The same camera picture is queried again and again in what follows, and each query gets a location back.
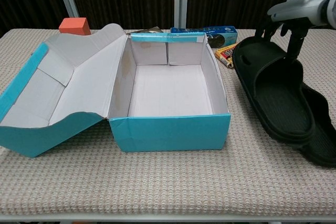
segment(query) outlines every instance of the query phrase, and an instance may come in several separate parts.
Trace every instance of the slide sandal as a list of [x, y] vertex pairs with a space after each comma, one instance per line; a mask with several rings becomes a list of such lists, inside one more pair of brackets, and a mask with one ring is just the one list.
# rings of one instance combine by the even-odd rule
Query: slide sandal
[[305, 84], [302, 91], [314, 115], [316, 130], [301, 152], [315, 164], [336, 167], [336, 130], [331, 124], [328, 102], [323, 95]]
[[249, 37], [233, 52], [237, 75], [266, 132], [300, 148], [312, 138], [314, 118], [302, 93], [303, 68], [286, 52], [263, 38]]

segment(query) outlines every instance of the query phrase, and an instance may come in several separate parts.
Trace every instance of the oreo cookie package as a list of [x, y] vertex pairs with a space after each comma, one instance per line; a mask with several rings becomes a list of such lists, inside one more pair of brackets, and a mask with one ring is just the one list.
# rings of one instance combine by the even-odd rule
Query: oreo cookie package
[[171, 33], [206, 33], [209, 45], [212, 48], [221, 48], [232, 45], [237, 41], [237, 30], [234, 26], [209, 26], [204, 28], [171, 28]]

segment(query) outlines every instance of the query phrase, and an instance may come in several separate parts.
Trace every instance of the red block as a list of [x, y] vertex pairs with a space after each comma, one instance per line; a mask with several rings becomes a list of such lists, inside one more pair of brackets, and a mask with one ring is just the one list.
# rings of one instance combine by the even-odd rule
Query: red block
[[58, 27], [63, 34], [90, 35], [88, 20], [86, 18], [65, 18]]

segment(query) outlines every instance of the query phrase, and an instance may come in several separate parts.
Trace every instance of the open box lid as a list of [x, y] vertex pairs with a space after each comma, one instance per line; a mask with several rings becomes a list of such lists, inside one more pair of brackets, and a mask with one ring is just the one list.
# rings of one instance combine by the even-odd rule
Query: open box lid
[[46, 127], [76, 112], [106, 118], [126, 40], [117, 24], [51, 36], [2, 94], [0, 126]]

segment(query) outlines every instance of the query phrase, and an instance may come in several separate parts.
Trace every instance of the beige textured tablecloth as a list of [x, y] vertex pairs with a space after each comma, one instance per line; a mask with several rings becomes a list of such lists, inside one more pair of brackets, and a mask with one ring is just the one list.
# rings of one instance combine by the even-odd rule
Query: beige textured tablecloth
[[[56, 33], [14, 29], [0, 39], [0, 92]], [[239, 30], [238, 40], [252, 34]], [[286, 48], [288, 38], [273, 40]], [[305, 82], [328, 99], [336, 125], [336, 31], [309, 31], [299, 60]], [[38, 158], [0, 147], [0, 213], [336, 215], [336, 169], [315, 166], [272, 140], [235, 70], [218, 64], [232, 114], [223, 150], [123, 153], [106, 121]]]

